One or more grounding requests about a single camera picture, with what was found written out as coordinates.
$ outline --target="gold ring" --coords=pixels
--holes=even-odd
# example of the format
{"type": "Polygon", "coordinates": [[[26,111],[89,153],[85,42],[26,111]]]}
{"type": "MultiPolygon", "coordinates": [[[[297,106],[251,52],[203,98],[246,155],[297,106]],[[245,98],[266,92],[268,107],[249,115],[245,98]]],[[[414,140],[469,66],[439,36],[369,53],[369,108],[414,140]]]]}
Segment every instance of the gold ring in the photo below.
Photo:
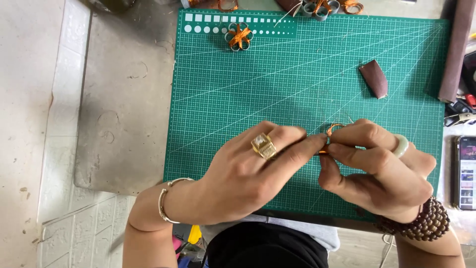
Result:
{"type": "Polygon", "coordinates": [[[251,145],[253,146],[253,150],[266,160],[271,159],[276,154],[276,147],[271,141],[271,138],[264,133],[261,133],[252,140],[251,145]]]}

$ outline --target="yellow object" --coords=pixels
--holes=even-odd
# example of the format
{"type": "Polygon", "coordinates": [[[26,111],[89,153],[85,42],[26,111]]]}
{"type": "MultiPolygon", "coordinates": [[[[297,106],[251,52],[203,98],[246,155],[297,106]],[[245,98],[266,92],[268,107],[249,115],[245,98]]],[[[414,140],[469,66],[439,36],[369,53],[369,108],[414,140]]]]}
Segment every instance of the yellow object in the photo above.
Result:
{"type": "Polygon", "coordinates": [[[200,232],[200,226],[192,225],[190,235],[188,236],[188,242],[190,242],[191,244],[196,244],[200,237],[202,237],[202,232],[200,232]]]}

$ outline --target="tiled floor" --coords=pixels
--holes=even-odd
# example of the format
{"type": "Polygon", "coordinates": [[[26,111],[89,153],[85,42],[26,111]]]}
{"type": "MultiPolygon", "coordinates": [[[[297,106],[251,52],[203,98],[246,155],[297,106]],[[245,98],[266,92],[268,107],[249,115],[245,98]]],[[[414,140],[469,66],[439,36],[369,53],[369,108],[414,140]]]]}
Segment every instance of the tiled floor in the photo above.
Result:
{"type": "MultiPolygon", "coordinates": [[[[340,249],[329,254],[329,267],[368,268],[379,267],[388,247],[382,235],[339,229],[340,249]]],[[[476,268],[476,247],[462,246],[466,267],[476,268]]],[[[397,249],[392,247],[384,268],[397,268],[397,249]]]]}

